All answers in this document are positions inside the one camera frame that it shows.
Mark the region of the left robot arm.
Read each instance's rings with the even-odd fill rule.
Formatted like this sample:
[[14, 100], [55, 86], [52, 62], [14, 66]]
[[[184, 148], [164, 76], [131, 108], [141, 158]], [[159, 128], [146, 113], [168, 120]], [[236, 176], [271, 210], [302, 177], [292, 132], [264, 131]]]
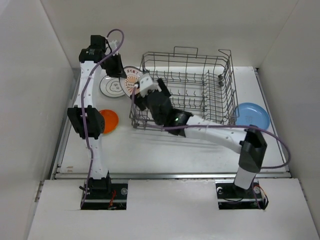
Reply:
[[112, 192], [109, 170], [102, 151], [102, 134], [105, 119], [96, 108], [96, 96], [102, 72], [108, 77], [126, 78], [120, 44], [109, 42], [101, 35], [91, 35], [90, 45], [81, 50], [80, 80], [77, 97], [72, 107], [67, 109], [67, 116], [75, 132], [85, 141], [90, 165], [85, 186], [85, 196], [107, 198]]

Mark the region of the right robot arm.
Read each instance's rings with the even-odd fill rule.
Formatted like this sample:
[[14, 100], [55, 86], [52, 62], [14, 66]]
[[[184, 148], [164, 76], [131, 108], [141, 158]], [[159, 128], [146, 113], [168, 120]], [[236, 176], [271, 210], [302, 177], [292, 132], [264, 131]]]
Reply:
[[247, 194], [262, 169], [268, 146], [262, 130], [254, 125], [231, 126], [205, 120], [173, 107], [170, 96], [161, 78], [153, 81], [149, 74], [144, 74], [134, 84], [131, 100], [141, 111], [149, 110], [154, 121], [153, 128], [175, 136], [211, 142], [239, 154], [231, 190], [237, 197]]

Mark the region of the white plate orange sunburst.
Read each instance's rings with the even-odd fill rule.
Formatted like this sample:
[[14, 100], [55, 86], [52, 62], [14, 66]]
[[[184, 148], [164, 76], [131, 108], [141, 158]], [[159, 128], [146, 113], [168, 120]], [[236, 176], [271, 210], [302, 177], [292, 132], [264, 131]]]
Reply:
[[120, 78], [119, 83], [124, 94], [127, 97], [130, 97], [138, 78], [143, 75], [143, 72], [134, 66], [124, 67], [124, 72], [126, 74], [126, 78]]

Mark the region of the white plate dark green rim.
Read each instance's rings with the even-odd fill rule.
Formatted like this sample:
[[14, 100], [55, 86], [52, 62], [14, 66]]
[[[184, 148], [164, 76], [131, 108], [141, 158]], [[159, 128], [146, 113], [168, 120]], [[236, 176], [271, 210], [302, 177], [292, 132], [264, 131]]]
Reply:
[[122, 97], [125, 95], [125, 93], [122, 90], [113, 91], [110, 89], [101, 89], [100, 91], [104, 96], [109, 97], [109, 98], [119, 98], [119, 97]]

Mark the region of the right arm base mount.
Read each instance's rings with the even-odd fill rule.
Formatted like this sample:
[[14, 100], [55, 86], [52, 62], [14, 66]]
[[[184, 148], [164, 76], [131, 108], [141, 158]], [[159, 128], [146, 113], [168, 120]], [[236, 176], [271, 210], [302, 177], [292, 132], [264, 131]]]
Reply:
[[270, 202], [258, 182], [249, 189], [242, 189], [231, 182], [217, 182], [215, 187], [220, 210], [265, 210]]

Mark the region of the blue plate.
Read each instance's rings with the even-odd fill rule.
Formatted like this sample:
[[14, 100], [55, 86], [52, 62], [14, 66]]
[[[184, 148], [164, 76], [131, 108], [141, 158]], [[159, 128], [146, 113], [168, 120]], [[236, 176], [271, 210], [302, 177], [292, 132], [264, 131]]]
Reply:
[[270, 126], [269, 114], [258, 104], [241, 103], [236, 107], [234, 113], [236, 115], [235, 124], [238, 126], [254, 125], [263, 130], [267, 130]]

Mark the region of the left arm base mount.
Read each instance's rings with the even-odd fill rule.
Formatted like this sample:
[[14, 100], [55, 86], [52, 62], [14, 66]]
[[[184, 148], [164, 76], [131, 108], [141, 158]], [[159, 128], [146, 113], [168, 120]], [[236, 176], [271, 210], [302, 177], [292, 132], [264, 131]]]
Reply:
[[83, 190], [80, 202], [81, 210], [126, 210], [128, 184], [112, 182], [110, 178], [92, 179], [88, 186], [79, 187]]

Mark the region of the white plate cloud motif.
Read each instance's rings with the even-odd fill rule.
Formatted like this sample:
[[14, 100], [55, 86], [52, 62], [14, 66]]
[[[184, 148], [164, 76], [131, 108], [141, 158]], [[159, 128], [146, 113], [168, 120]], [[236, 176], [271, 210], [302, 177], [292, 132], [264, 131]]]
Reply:
[[119, 79], [114, 77], [104, 76], [99, 84], [100, 90], [112, 90], [112, 91], [123, 91]]

